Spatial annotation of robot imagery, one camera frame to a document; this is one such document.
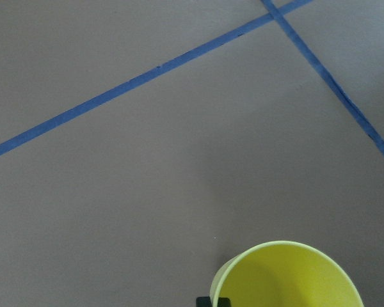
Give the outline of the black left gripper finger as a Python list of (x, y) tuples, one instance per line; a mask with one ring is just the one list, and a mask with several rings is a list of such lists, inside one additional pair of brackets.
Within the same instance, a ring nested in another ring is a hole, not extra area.
[(209, 296), (197, 297), (196, 307), (211, 307), (211, 298)]

